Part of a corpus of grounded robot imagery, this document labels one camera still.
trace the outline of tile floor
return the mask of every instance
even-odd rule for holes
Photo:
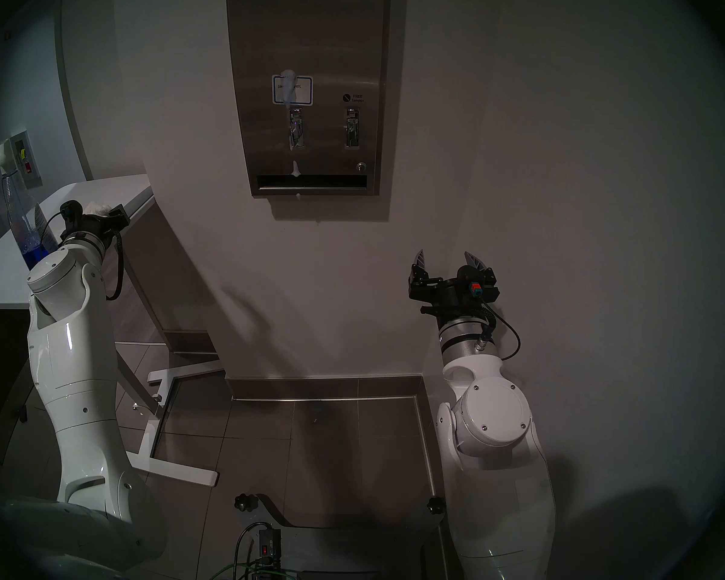
[[[146,383],[151,370],[194,363],[164,346],[117,348]],[[17,424],[0,470],[0,489],[53,499],[59,450],[35,391],[30,405],[28,423]],[[116,416],[124,446],[136,452],[147,413],[135,411],[119,388]],[[215,469],[219,480],[209,488],[146,475],[163,507],[168,545],[160,558],[129,571],[134,580],[208,580],[230,563],[242,530],[233,516],[240,493],[265,495],[277,516],[314,527],[397,525],[430,496],[413,398],[232,401],[223,375],[211,374],[178,383],[155,456]]]

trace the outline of white counter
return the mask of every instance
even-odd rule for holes
[[[136,174],[63,186],[40,205],[46,219],[59,212],[59,207],[70,199],[79,201],[84,209],[92,201],[111,207],[122,203],[126,213],[133,217],[140,208],[147,207],[147,202],[152,201],[152,197],[153,189],[147,180],[147,174]],[[49,229],[59,240],[59,235],[65,229],[62,217],[57,216],[49,224]],[[28,308],[27,271],[24,258],[9,231],[0,237],[0,309]]]

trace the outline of black knob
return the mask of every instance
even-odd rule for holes
[[[446,502],[442,500],[441,497],[431,497],[430,500],[427,501],[427,508],[433,515],[442,514],[446,511]]]
[[[234,498],[233,506],[239,511],[252,511],[258,507],[258,498],[255,497],[255,495],[242,493],[238,497]]]

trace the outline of floor tile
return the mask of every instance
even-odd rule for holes
[[[195,580],[211,489],[154,474],[146,483],[164,514],[168,537],[161,557],[141,563],[140,568],[178,580]]]
[[[16,422],[0,468],[0,492],[37,497],[49,457],[59,447],[49,415],[33,408],[27,421]]]
[[[149,345],[116,345],[116,350],[124,358],[132,372],[135,372],[140,366],[142,358],[147,352]],[[121,399],[124,397],[124,387],[119,382],[116,386],[116,409],[121,404]]]
[[[107,294],[111,295],[118,281],[118,256],[114,249],[108,249],[102,263],[102,275],[105,279]],[[107,302],[113,334],[117,341],[161,341],[161,335],[150,314],[140,300],[139,294],[124,270],[124,282],[118,299]]]
[[[34,408],[42,409],[43,411],[45,411],[45,405],[43,404],[43,400],[40,398],[40,393],[38,393],[38,389],[36,389],[34,386],[29,392],[29,397],[27,397],[26,405],[27,409]]]
[[[124,388],[121,386],[121,383],[116,385],[116,409],[118,409],[118,406],[121,405],[121,399],[124,398],[124,394],[126,391],[124,391]]]
[[[231,391],[222,372],[179,381],[164,431],[180,435],[223,436],[231,409]]]
[[[193,363],[204,363],[219,359],[216,353],[170,353],[169,365],[173,368],[190,366]]]
[[[147,385],[147,376],[153,370],[164,370],[169,367],[169,350],[165,346],[149,345],[137,365],[134,375],[147,388],[147,392],[154,395],[158,385],[152,387]],[[122,428],[136,428],[144,430],[150,412],[146,408],[134,409],[134,400],[128,394],[124,394],[121,402],[116,407],[116,419]]]
[[[215,469],[223,439],[212,436],[171,435],[162,432],[154,458],[194,468]]]
[[[236,439],[289,439],[292,401],[233,401],[226,436]]]
[[[354,527],[368,519],[357,440],[291,441],[284,516],[307,527]]]
[[[150,345],[116,345],[116,351],[121,354],[124,361],[132,372],[136,372],[140,366],[142,358],[145,357],[147,349]]]
[[[116,420],[121,428],[135,428],[136,430],[144,431],[150,415],[151,412],[147,408],[140,406],[134,409],[134,400],[125,393],[121,398],[121,403],[116,408]]]
[[[147,382],[147,376],[154,370],[166,370],[169,367],[169,349],[164,345],[149,345],[134,375],[140,382]]]
[[[62,456],[59,454],[59,444],[51,449],[49,461],[45,464],[43,475],[38,485],[38,499],[56,501],[59,496],[59,483],[62,480]]]
[[[360,397],[416,395],[421,376],[393,376],[359,379]]]
[[[413,398],[367,399],[359,402],[360,439],[419,436]]]
[[[293,414],[293,439],[356,441],[357,401],[298,401]]]
[[[119,430],[121,430],[121,440],[124,441],[124,449],[132,453],[139,453],[144,431],[135,428],[119,428]]]
[[[144,570],[142,568],[132,568],[130,570],[126,570],[124,575],[129,578],[129,580],[177,580],[177,578],[173,578],[172,576],[157,574],[156,572],[150,572],[149,570]]]
[[[231,379],[237,399],[356,398],[356,378]]]
[[[367,511],[382,526],[397,526],[426,507],[430,484],[421,438],[360,439],[362,487]]]
[[[263,494],[281,512],[289,451],[288,440],[223,439],[217,466],[220,477],[212,489],[204,524],[198,580],[209,580],[212,574],[233,562],[234,547],[244,529],[244,524],[239,522],[239,511],[233,508],[234,497],[241,493]],[[248,537],[242,539],[241,562],[247,560],[251,542]],[[220,578],[231,578],[231,571],[224,572]]]

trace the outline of white table leg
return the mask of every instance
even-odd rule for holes
[[[158,402],[166,405],[172,385],[175,380],[180,378],[188,378],[192,376],[200,376],[206,373],[219,372],[223,370],[223,365],[217,359],[204,363],[193,363],[190,366],[178,366],[168,368],[167,370],[155,370],[147,377],[148,384],[159,384]],[[204,486],[215,486],[217,483],[218,473],[210,469],[193,468],[191,466],[183,466],[179,463],[165,462],[162,459],[155,459],[153,452],[158,440],[158,431],[161,428],[161,422],[166,413],[166,407],[159,407],[156,414],[152,414],[147,420],[145,433],[142,435],[142,443],[140,444],[139,453],[129,453],[129,461],[131,465],[144,472],[163,475],[168,478],[184,480],[186,482],[194,482]]]

